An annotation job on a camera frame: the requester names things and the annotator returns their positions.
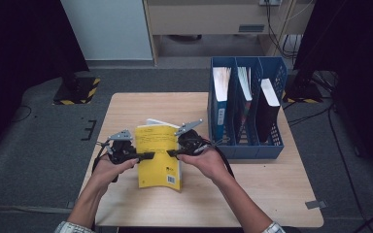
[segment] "sleeve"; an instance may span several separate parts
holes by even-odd
[[[94,233],[90,229],[77,224],[62,221],[53,233]]]
[[[273,221],[262,233],[286,233],[277,222]]]

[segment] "book spine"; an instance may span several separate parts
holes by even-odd
[[[225,124],[225,115],[226,115],[226,101],[217,101],[214,98],[214,126],[215,126],[215,141],[219,141],[223,138],[223,129]]]
[[[246,122],[247,122],[248,112],[249,112],[249,109],[251,107],[251,101],[241,102],[240,105],[241,105],[240,117],[239,117],[240,121],[239,121],[239,128],[238,128],[237,133],[236,133],[237,134],[237,136],[236,136],[237,143],[240,142],[242,134],[244,132],[245,125],[246,125]]]
[[[263,91],[260,91],[255,117],[255,127],[258,139],[261,143],[268,141],[272,126],[275,122],[277,122],[279,110],[280,106],[268,105]]]

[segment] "white label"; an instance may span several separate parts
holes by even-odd
[[[167,175],[166,176],[166,181],[168,183],[175,184],[175,177]]]
[[[225,109],[218,110],[218,125],[223,125],[223,119],[225,116]]]

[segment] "blue plastic holder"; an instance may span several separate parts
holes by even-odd
[[[270,79],[277,96],[282,100],[288,75],[284,60],[281,57],[269,56],[213,57],[211,65],[212,68],[231,68],[224,121],[224,135],[222,140],[218,142],[220,150],[228,159],[276,159],[284,148],[284,142],[281,138],[277,123],[275,122],[271,129],[268,142],[266,144],[261,144],[256,134],[255,115],[260,92],[260,82],[262,79]],[[253,102],[247,116],[245,131],[241,140],[236,142],[235,132],[237,129],[234,128],[233,117],[237,101],[237,98],[235,98],[236,91],[239,84],[238,67],[251,67]],[[208,125],[209,136],[213,142],[215,141],[213,140],[215,110],[212,104],[214,98],[214,78],[211,69],[210,92],[208,95]]]

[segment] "yellow and black hazard tape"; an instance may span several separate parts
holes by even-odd
[[[96,88],[98,87],[99,82],[101,79],[95,79],[93,81],[92,87],[87,94],[86,99],[81,99],[81,100],[69,100],[69,99],[64,99],[64,100],[54,100],[53,104],[54,105],[74,105],[74,104],[87,104],[92,100],[93,95],[96,92]]]
[[[308,103],[308,104],[316,104],[316,103],[321,103],[322,99],[321,98],[291,98],[287,97],[287,95],[284,93],[283,101],[285,103]]]

